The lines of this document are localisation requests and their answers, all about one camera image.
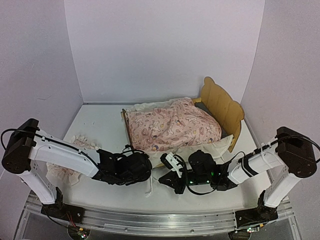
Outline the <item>pink unicorn print blanket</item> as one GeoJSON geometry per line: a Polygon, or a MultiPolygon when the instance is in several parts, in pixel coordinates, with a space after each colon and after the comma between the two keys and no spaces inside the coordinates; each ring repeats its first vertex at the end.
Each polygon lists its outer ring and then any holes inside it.
{"type": "Polygon", "coordinates": [[[150,156],[154,168],[164,165],[168,173],[158,182],[176,194],[191,187],[210,185],[213,191],[225,191],[231,184],[227,167],[216,163],[231,146],[228,134],[202,103],[188,98],[136,104],[123,109],[130,144],[150,156]]]}

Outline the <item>wooden pet bed frame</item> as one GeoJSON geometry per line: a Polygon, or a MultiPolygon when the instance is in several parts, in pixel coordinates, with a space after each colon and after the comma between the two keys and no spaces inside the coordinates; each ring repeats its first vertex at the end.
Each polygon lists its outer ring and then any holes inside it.
{"type": "Polygon", "coordinates": [[[231,151],[239,138],[245,113],[226,90],[207,76],[199,98],[136,104],[123,109],[121,116],[133,148],[158,153],[220,143],[223,140],[220,125],[228,133],[226,146],[231,151]],[[204,103],[215,118],[195,107],[198,102],[204,103]]]}

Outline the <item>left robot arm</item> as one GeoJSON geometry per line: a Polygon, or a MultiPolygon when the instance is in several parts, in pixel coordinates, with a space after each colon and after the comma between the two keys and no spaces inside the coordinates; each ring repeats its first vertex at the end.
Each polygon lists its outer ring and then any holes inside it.
{"type": "Polygon", "coordinates": [[[38,124],[38,120],[30,118],[17,129],[3,131],[11,135],[8,143],[2,145],[4,155],[1,164],[7,172],[20,177],[57,219],[67,214],[63,194],[41,172],[38,162],[74,170],[109,185],[129,186],[144,182],[151,176],[152,164],[142,150],[129,145],[122,153],[81,149],[47,134],[38,124]]]}

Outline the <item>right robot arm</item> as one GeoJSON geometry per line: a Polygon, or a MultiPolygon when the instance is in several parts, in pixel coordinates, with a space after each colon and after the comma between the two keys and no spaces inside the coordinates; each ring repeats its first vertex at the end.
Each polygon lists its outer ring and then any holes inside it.
{"type": "Polygon", "coordinates": [[[320,161],[314,149],[319,147],[309,137],[283,126],[277,129],[272,141],[223,164],[217,164],[209,153],[201,150],[192,153],[188,161],[177,154],[164,153],[160,160],[169,172],[158,181],[176,194],[188,189],[199,196],[200,192],[192,190],[192,186],[210,185],[212,191],[228,191],[249,178],[281,167],[276,180],[260,194],[258,206],[252,209],[252,218],[262,222],[298,182],[316,173],[320,161]]]}

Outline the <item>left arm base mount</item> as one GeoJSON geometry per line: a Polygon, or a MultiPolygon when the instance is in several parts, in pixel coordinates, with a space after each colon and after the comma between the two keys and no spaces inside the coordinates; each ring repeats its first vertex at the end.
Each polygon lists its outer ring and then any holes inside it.
{"type": "Polygon", "coordinates": [[[62,206],[57,204],[43,204],[41,214],[51,218],[81,224],[85,214],[85,209],[80,206],[63,203],[62,206]]]}

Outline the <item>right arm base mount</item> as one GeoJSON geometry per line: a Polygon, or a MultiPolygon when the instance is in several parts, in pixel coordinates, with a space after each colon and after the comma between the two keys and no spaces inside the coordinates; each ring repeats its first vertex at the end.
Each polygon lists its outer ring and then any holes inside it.
{"type": "Polygon", "coordinates": [[[270,221],[278,219],[276,208],[270,207],[255,207],[235,212],[236,228],[244,229],[251,226],[266,224],[270,221]]]}

